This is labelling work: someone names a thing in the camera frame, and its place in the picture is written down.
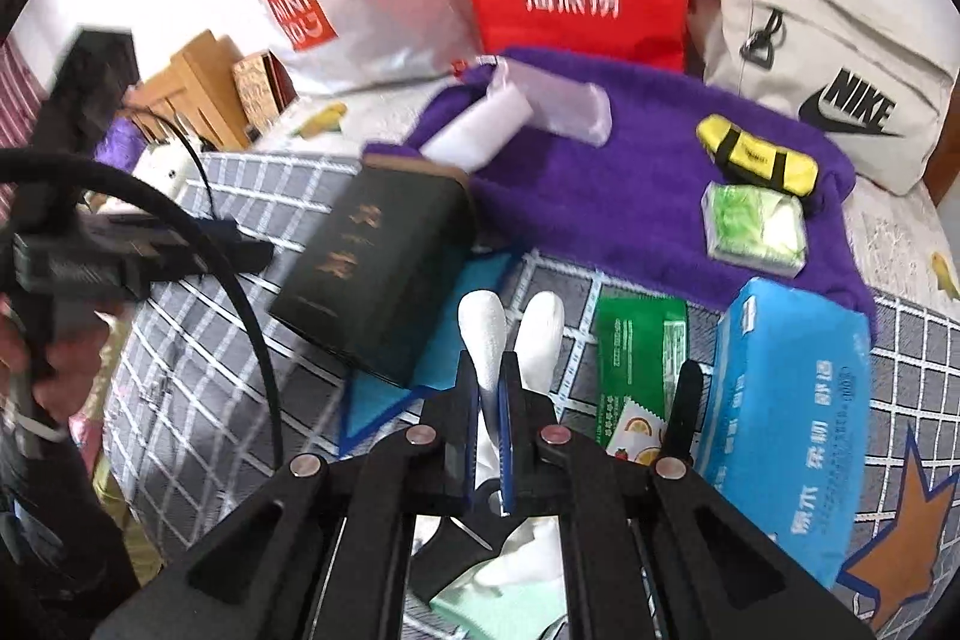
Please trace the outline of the person left forearm dark sleeve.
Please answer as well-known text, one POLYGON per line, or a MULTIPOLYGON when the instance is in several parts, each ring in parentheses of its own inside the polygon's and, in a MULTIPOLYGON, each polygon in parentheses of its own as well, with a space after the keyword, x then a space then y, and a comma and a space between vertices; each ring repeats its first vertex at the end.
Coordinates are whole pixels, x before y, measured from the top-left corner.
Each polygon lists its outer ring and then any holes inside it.
POLYGON ((75 443, 43 442, 28 458, 3 431, 3 637, 89 638, 138 589, 75 443))

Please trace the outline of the person left hand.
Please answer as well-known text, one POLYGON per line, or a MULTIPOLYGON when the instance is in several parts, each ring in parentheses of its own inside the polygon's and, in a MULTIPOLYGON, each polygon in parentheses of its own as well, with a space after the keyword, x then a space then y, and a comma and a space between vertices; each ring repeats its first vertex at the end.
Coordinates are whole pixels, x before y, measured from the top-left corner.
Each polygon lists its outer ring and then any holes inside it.
MULTIPOLYGON (((57 424, 65 424, 85 406, 101 369, 101 351, 109 338, 110 324, 122 317, 124 310, 122 302, 98 305, 94 308, 96 325, 47 348, 53 376, 38 381, 32 387, 32 397, 57 424)), ((28 359, 28 349, 10 319, 7 299, 2 299, 2 399, 7 399, 11 377, 28 369, 28 359)))

